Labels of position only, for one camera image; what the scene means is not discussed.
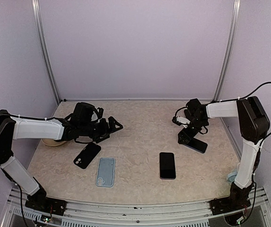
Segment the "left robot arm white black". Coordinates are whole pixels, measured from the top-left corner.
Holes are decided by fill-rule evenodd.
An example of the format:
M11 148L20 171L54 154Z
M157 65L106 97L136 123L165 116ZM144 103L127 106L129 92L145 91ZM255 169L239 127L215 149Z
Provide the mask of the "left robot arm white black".
M0 110L0 168L11 180L17 183L28 195L28 201L40 210L47 210L51 205L43 187L28 173L15 158L12 141L18 139L50 139L56 143L88 137L97 144L123 129L114 117L105 119L103 108L79 102L73 113L65 118L32 118L12 115L7 110Z

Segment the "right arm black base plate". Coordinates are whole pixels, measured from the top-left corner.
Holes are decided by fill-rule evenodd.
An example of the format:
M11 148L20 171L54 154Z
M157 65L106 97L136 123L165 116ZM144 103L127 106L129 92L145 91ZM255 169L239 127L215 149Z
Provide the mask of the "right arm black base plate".
M244 209L245 207L250 207L251 202L249 200L245 200L240 204L234 203L229 197L223 198L215 198L209 201L209 205L213 215L224 214L236 210Z

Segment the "black phone case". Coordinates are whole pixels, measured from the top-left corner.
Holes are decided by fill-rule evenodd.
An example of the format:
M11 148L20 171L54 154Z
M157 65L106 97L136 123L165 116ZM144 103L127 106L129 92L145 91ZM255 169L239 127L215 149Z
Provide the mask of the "black phone case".
M101 146L90 143L77 155L73 163L81 169L86 169L101 149Z

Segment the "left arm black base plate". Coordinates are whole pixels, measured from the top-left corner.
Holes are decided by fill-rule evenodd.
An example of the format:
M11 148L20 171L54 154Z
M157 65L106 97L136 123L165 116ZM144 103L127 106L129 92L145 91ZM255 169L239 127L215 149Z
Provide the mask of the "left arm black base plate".
M63 216L67 202L64 200L45 197L43 199L28 198L25 202L27 208L49 213L52 215Z

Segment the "dark blue phone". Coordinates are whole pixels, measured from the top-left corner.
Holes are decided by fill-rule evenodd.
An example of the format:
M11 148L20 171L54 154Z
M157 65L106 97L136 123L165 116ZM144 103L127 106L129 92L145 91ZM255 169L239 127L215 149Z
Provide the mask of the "dark blue phone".
M185 146L204 154L207 150L208 144L196 138L192 138L187 144L185 144Z

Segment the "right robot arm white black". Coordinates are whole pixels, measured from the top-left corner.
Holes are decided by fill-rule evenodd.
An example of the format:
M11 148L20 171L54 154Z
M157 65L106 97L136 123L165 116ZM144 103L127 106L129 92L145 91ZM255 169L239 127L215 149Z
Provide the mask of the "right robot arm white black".
M172 122L182 125L178 133L178 143L200 153L205 153L207 143L196 139L202 129L214 118L238 118L240 133L243 138L241 161L235 180L231 184L226 206L236 210L245 206L254 184L254 173L259 165L261 148L270 128L269 118L258 97L239 98L232 101L201 104L198 99L191 99L183 107L184 117L175 115Z

